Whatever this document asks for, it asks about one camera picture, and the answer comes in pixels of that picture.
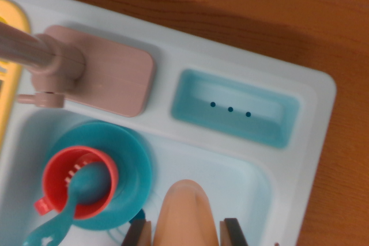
toy kitchen sink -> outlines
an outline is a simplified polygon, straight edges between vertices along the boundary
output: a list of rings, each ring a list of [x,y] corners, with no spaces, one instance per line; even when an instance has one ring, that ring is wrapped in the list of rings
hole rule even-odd
[[[12,0],[32,33],[61,25],[146,51],[156,72],[133,117],[65,101],[64,109],[15,103],[0,156],[1,245],[21,245],[55,213],[33,203],[49,148],[65,132],[101,120],[137,132],[150,148],[153,186],[143,206],[153,230],[169,187],[191,179],[219,221],[234,217],[250,246],[295,245],[332,112],[325,73],[267,58],[72,0]],[[18,94],[34,94],[23,70]],[[72,226],[61,245],[120,245],[127,224]]]

teal spoon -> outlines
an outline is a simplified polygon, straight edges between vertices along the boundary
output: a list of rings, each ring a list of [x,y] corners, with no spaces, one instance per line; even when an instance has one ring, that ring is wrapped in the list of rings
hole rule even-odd
[[[59,245],[73,223],[76,206],[97,202],[109,192],[110,185],[110,173],[103,162],[82,167],[69,183],[68,200],[62,212],[29,234],[23,246]]]

red cup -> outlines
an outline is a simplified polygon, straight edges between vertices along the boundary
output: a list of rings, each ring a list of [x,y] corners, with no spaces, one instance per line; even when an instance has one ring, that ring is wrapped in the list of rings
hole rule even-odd
[[[87,146],[72,146],[57,152],[47,163],[42,176],[45,196],[34,205],[38,213],[44,215],[51,210],[60,213],[67,202],[66,178],[75,173],[78,167],[96,161],[102,161],[109,169],[110,191],[94,204],[77,205],[74,219],[88,219],[103,211],[113,198],[118,185],[118,169],[112,158],[104,152]]]

spoon handle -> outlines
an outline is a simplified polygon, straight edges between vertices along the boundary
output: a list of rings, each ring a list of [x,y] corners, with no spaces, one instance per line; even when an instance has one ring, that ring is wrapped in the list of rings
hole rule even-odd
[[[73,223],[76,205],[77,198],[69,195],[63,211],[30,233],[22,246],[58,246]]]

pink faucet base plate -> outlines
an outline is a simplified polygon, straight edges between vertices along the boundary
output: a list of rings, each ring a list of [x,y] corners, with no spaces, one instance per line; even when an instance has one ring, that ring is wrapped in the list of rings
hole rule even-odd
[[[155,73],[150,54],[58,25],[45,34],[74,46],[85,57],[85,71],[66,99],[129,118],[144,110]]]

